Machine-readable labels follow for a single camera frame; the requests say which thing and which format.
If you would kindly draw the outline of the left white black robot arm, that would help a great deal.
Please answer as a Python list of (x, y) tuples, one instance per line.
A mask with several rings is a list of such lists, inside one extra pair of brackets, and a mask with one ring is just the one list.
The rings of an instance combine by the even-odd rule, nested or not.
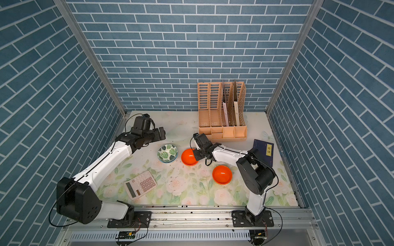
[(82, 224), (111, 219), (124, 225), (134, 223), (134, 207), (125, 202), (104, 202), (96, 194), (106, 177), (136, 150), (166, 138), (164, 128), (133, 129), (120, 134), (110, 148), (72, 178), (62, 178), (56, 187), (56, 211)]

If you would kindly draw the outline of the orange bowl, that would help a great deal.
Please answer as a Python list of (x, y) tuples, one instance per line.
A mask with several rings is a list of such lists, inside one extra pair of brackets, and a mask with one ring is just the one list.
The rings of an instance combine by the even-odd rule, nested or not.
[(194, 150), (189, 148), (186, 149), (181, 155), (181, 161), (186, 166), (194, 166), (198, 163), (194, 156)]
[(226, 185), (231, 182), (233, 173), (227, 166), (220, 165), (213, 169), (212, 178), (217, 184)]

